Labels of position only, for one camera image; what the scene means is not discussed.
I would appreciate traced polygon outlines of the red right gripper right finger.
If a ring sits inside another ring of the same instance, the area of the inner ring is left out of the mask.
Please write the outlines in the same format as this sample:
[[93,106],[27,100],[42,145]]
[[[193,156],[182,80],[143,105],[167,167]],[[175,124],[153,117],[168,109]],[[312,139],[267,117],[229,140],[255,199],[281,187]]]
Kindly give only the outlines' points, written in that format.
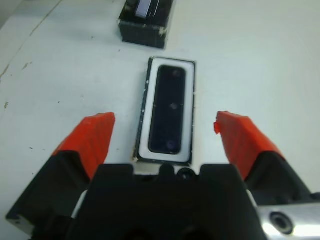
[[219,111],[214,131],[221,136],[229,163],[237,167],[257,205],[312,202],[311,191],[249,117]]

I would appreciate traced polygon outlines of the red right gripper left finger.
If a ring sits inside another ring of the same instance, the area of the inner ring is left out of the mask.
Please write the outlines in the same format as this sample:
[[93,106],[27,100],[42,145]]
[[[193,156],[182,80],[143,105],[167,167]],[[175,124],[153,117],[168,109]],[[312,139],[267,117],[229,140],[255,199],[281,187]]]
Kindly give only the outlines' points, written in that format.
[[60,143],[6,215],[25,233],[61,233],[107,158],[114,113],[85,117]]

